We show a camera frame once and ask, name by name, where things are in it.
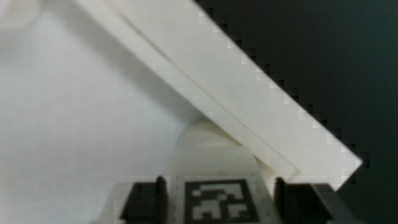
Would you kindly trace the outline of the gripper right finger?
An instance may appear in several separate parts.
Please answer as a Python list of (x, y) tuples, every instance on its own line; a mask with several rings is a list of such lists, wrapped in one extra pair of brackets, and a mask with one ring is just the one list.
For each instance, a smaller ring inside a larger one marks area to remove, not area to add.
[(368, 224), (325, 183), (288, 183), (277, 178), (274, 201), (283, 224)]

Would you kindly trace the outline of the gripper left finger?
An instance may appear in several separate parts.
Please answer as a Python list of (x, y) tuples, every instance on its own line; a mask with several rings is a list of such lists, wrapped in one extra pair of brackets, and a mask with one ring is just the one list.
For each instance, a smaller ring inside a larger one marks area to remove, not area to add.
[(167, 205), (167, 181), (162, 176), (153, 181), (123, 183), (110, 200), (110, 224), (165, 224)]

